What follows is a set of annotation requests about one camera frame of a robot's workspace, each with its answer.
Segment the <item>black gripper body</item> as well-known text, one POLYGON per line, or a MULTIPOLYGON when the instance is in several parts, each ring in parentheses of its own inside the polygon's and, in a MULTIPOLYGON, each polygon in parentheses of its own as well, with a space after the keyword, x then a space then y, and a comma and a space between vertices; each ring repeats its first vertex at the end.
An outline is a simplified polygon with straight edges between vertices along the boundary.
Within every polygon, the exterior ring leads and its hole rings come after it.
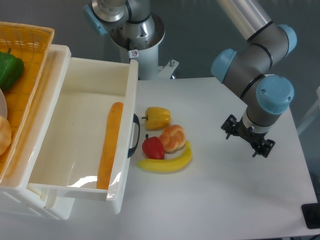
POLYGON ((263 145, 263 140, 266 133, 253 132, 253 128, 251 126, 246 127, 242 119, 238 123, 237 131, 238 131, 239 137, 241 137, 246 142, 248 142, 252 148, 258 148, 263 145))

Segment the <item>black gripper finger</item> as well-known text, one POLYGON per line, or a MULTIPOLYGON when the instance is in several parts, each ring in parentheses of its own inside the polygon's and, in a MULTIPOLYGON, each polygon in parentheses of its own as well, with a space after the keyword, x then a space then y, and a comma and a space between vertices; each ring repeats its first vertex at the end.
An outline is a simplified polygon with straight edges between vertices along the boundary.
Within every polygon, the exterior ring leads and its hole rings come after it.
POLYGON ((234 115, 229 115, 229 117, 222 124, 221 129, 226 133, 226 139, 228 140, 230 136, 237 136, 237 119, 234 115))
POLYGON ((254 158, 257 155, 267 158, 275 145, 275 141, 270 139, 260 139, 251 144, 251 147, 254 149, 252 157, 254 158))

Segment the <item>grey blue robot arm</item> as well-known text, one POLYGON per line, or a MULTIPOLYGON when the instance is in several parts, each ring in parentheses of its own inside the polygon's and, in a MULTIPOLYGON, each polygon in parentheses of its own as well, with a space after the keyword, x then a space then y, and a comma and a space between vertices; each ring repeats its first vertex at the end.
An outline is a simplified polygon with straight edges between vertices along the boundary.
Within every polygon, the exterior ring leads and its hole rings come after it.
MULTIPOLYGON (((231 115, 222 129, 248 142, 256 155, 267 157, 275 142, 265 135, 289 107, 294 88, 286 78, 265 72, 296 47, 297 35, 288 25, 274 24, 255 0, 221 0, 219 5, 248 43, 242 52, 222 51, 211 65, 211 73, 247 106, 240 120, 231 115)), ((148 0, 92 0, 83 11, 98 34, 110 35, 122 62, 138 62, 139 79, 173 74, 175 61, 158 65, 165 27, 148 0)))

